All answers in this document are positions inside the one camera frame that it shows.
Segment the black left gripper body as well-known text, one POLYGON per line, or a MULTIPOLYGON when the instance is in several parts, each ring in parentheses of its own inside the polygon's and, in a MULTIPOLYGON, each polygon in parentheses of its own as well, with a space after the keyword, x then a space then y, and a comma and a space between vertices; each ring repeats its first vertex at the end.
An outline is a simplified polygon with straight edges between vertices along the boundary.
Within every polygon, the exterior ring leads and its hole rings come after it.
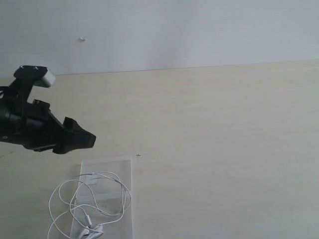
POLYGON ((41 152, 58 147, 62 132, 63 125, 51 113, 49 103, 34 100, 23 104, 1 99, 1 142, 41 152))

